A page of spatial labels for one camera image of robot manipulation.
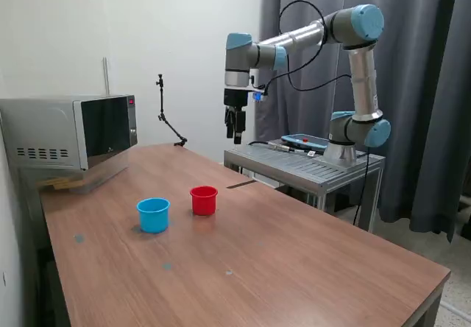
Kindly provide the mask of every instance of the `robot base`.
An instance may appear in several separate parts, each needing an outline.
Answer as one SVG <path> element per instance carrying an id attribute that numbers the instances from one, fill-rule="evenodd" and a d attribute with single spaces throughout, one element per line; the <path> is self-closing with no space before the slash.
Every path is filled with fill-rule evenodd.
<path id="1" fill-rule="evenodd" d="M 362 167 L 366 158 L 357 158 L 355 145 L 329 143 L 323 156 L 314 158 L 320 165 L 342 172 L 351 172 Z"/>

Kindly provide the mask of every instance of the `white wall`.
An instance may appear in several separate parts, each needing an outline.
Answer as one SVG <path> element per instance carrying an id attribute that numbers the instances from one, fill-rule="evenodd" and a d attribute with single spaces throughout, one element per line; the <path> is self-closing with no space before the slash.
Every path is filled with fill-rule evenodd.
<path id="1" fill-rule="evenodd" d="M 261 0 L 0 0 L 0 68 L 11 97 L 134 94 L 141 145 L 176 141 L 159 122 L 157 74 L 168 120 L 188 148 L 221 161 L 225 138 L 224 53 L 229 32 L 256 39 Z M 253 138 L 254 104 L 247 108 Z"/>
<path id="2" fill-rule="evenodd" d="M 0 97 L 5 96 L 0 70 Z M 0 133 L 0 326 L 31 326 L 35 318 L 35 254 L 21 214 Z"/>
<path id="3" fill-rule="evenodd" d="M 229 32 L 258 37 L 261 0 L 107 0 L 117 94 L 136 95 L 140 144 L 177 141 L 160 110 L 157 74 L 164 74 L 164 110 L 188 148 L 222 161 L 225 138 L 224 56 Z M 250 100 L 244 141 L 252 140 Z"/>

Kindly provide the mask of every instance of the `red cup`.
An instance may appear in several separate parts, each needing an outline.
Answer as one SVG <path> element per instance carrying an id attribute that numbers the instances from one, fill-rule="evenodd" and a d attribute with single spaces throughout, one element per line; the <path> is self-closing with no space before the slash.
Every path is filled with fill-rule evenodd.
<path id="1" fill-rule="evenodd" d="M 211 186 L 195 187 L 190 191 L 193 214 L 212 215 L 216 211 L 218 190 Z"/>

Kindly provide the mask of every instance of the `tile floor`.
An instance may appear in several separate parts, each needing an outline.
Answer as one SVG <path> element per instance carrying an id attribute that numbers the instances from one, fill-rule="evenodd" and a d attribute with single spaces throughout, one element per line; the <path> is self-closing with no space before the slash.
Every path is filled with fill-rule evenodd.
<path id="1" fill-rule="evenodd" d="M 467 222 L 470 214 L 471 208 L 458 214 L 457 232 Z M 351 208 L 339 217 L 352 222 L 354 215 L 355 209 Z M 414 233 L 408 229 L 408 223 L 407 219 L 401 219 L 393 224 L 386 224 L 377 218 L 375 234 L 450 268 L 451 277 L 445 285 L 442 300 L 471 314 L 471 241 L 456 234 L 450 244 L 444 233 Z M 471 323 L 440 306 L 435 326 L 471 327 Z"/>

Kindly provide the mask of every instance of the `plastic cup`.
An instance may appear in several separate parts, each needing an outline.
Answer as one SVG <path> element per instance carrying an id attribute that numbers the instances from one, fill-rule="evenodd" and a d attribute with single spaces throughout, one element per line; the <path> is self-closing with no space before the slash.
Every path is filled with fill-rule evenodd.
<path id="1" fill-rule="evenodd" d="M 211 186 L 195 187 L 190 191 L 193 214 L 212 215 L 216 211 L 218 190 Z"/>
<path id="2" fill-rule="evenodd" d="M 146 233 L 161 233 L 169 226 L 170 202 L 165 198 L 148 198 L 138 203 L 141 230 Z"/>

